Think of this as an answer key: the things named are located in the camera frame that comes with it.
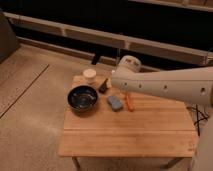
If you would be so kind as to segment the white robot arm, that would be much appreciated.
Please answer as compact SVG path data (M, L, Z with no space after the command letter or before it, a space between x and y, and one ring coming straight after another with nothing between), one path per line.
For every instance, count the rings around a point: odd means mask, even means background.
M112 73L111 84L213 109L213 65L159 72L141 72L141 61L125 55ZM213 171L213 114L202 129L188 171Z

